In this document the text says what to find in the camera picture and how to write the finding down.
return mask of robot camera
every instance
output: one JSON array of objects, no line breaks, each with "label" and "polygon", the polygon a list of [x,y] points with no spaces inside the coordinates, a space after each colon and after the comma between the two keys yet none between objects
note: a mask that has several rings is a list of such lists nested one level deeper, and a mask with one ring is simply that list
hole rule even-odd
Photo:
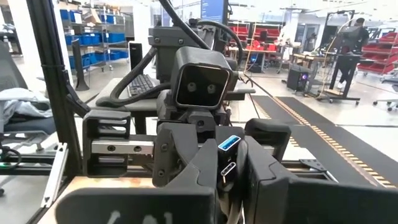
[{"label": "robot camera", "polygon": [[219,52],[182,47],[175,54],[172,93],[179,108],[217,109],[221,106],[232,69]]}]

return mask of cardboard box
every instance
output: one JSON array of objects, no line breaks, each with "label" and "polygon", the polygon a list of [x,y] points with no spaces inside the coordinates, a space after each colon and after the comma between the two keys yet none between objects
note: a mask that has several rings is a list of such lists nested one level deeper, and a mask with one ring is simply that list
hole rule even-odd
[{"label": "cardboard box", "polygon": [[94,23],[94,24],[100,24],[100,23],[102,23],[102,22],[101,22],[101,19],[100,19],[100,17],[98,16],[98,14],[97,14],[97,12],[95,11],[95,9],[90,9],[90,11],[88,11],[86,14],[82,15],[82,19],[83,19],[85,22],[87,22],[87,23],[89,23],[89,22]]}]

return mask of keyboard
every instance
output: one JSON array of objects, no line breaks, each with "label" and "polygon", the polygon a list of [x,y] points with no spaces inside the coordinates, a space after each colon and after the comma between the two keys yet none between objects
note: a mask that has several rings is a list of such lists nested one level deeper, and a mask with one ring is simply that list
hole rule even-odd
[{"label": "keyboard", "polygon": [[[149,75],[138,75],[137,78],[135,78],[127,87],[127,92],[129,93],[129,96],[132,97],[144,93],[153,87],[155,87],[155,85]],[[148,96],[147,99],[157,98],[158,95],[159,93],[153,94]]]}]

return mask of camera lens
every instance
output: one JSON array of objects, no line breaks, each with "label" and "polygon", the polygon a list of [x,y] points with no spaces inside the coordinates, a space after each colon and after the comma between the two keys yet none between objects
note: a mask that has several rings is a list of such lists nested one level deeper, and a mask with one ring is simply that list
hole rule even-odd
[{"label": "camera lens", "polygon": [[197,85],[195,83],[189,83],[188,84],[188,91],[189,92],[194,92],[197,90]]},{"label": "camera lens", "polygon": [[215,92],[216,92],[216,86],[213,85],[213,84],[209,85],[209,86],[207,87],[207,92],[208,92],[209,94],[215,93]]}]

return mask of black floor mat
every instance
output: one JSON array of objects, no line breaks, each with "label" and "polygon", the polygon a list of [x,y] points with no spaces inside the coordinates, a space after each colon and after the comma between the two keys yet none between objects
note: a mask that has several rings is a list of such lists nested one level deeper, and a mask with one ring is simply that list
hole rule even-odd
[{"label": "black floor mat", "polygon": [[284,102],[288,107],[298,113],[301,117],[306,119],[310,124],[333,124],[333,122],[326,119],[324,116],[318,114],[313,109],[307,107],[301,103],[298,99],[293,97],[278,97],[278,99]]},{"label": "black floor mat", "polygon": [[295,125],[300,124],[297,119],[291,116],[286,110],[281,108],[274,100],[268,96],[252,96],[253,100],[257,102],[259,106],[270,116],[272,119],[278,119],[279,121]]},{"label": "black floor mat", "polygon": [[371,185],[309,126],[291,126],[292,137],[300,147],[307,148],[318,161],[339,181]]},{"label": "black floor mat", "polygon": [[325,134],[329,135],[341,146],[349,150],[355,157],[376,171],[380,176],[384,177],[393,185],[398,185],[398,162],[384,155],[368,143],[360,140],[342,127],[330,126],[327,124],[318,124],[317,126],[325,132]]}]

